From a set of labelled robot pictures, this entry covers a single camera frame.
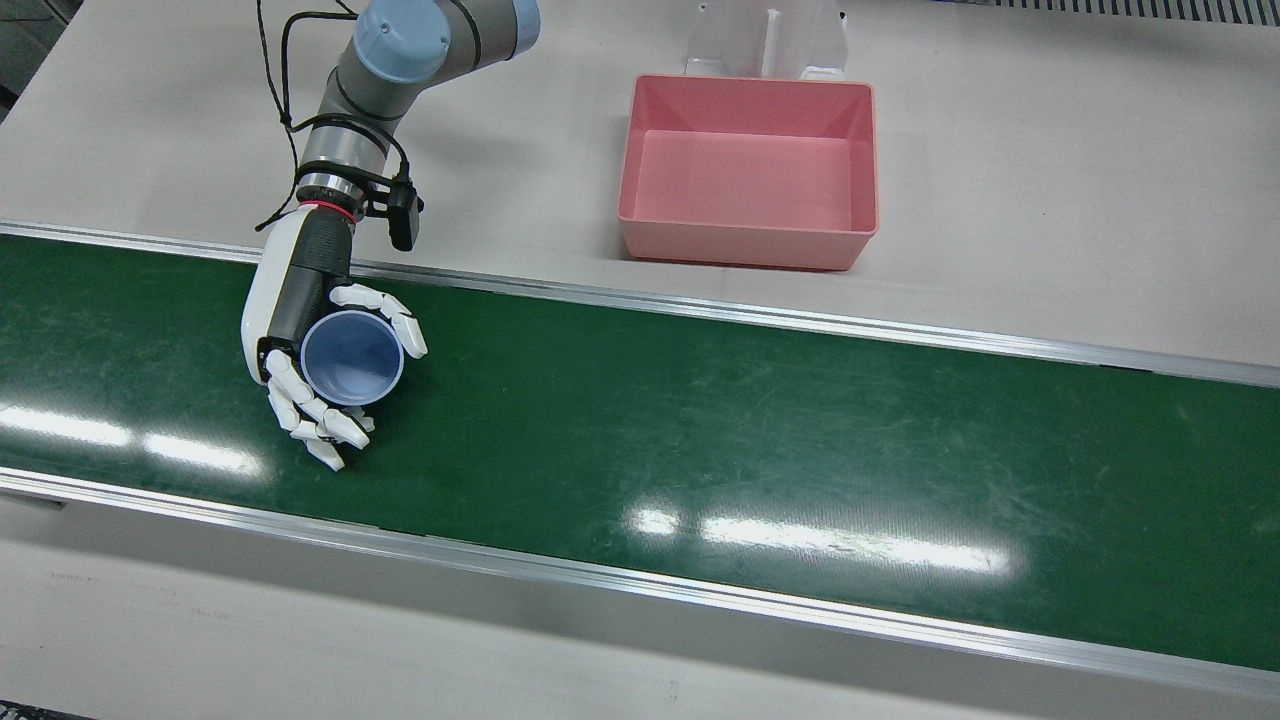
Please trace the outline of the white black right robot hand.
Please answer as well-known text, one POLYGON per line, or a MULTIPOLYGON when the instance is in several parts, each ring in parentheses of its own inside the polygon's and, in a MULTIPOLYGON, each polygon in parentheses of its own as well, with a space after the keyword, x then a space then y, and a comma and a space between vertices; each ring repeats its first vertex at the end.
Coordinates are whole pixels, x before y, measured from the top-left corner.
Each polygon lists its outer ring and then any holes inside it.
POLYGON ((365 448, 366 406, 424 357, 419 319, 396 296, 351 279, 355 219, 302 202, 270 231, 242 311, 239 336, 252 379, 278 425, 333 471, 339 447, 365 448))

